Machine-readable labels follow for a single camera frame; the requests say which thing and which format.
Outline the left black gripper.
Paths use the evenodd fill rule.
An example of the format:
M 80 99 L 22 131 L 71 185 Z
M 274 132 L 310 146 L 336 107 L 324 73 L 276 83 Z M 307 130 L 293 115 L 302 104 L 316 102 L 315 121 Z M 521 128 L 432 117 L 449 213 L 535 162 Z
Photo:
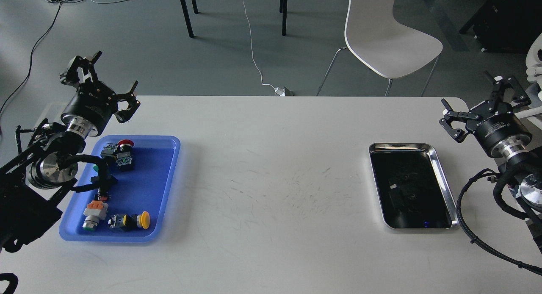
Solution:
M 124 94 L 115 94 L 99 81 L 94 65 L 101 55 L 102 51 L 92 57 L 76 56 L 69 61 L 66 71 L 60 74 L 61 84 L 76 88 L 74 97 L 61 114 L 61 120 L 64 124 L 73 118 L 87 120 L 93 125 L 90 136 L 100 136 L 113 114 L 119 123 L 126 123 L 141 106 L 134 93 L 138 81 L 134 81 L 130 91 Z M 127 109 L 117 111 L 116 102 L 126 102 Z

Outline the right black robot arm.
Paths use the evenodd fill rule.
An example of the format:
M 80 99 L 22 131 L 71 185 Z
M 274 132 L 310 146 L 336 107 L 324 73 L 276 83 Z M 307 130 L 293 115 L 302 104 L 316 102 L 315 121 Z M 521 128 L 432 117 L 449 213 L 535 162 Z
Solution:
M 454 111 L 446 100 L 442 128 L 457 143 L 472 134 L 490 158 L 503 158 L 494 187 L 496 204 L 506 213 L 526 221 L 541 248 L 541 148 L 528 150 L 532 134 L 517 115 L 531 99 L 513 76 L 497 77 L 489 99 L 468 112 Z

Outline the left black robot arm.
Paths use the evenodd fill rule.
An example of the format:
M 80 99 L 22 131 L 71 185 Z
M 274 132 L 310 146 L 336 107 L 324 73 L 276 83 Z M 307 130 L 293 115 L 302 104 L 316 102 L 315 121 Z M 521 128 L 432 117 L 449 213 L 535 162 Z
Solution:
M 100 136 L 112 116 L 128 122 L 141 105 L 130 91 L 116 94 L 99 80 L 92 57 L 74 57 L 61 83 L 75 87 L 61 123 L 44 119 L 31 130 L 25 151 L 1 168 L 1 248 L 15 253 L 40 238 L 61 217 L 59 203 L 69 191 L 105 189 L 113 184 L 104 159 L 84 155 L 85 139 Z

